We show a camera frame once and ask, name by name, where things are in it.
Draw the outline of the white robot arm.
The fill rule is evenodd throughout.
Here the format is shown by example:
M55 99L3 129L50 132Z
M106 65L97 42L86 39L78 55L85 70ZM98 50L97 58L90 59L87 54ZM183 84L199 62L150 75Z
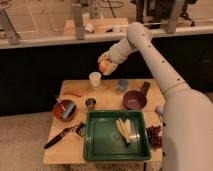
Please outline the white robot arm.
M111 74L135 51L165 98L162 171L213 171L213 102L190 88L160 54L149 29L138 22L129 24L126 35L98 58L100 71Z

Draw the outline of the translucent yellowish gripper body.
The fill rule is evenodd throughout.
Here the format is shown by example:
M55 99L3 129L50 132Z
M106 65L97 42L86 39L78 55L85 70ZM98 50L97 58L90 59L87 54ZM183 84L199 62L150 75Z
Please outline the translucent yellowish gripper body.
M117 64L114 64L110 58L107 52L104 52L99 58L98 58L98 64L99 63L105 63L107 70L105 73L102 73L105 76L110 75L112 72L114 72L117 68Z

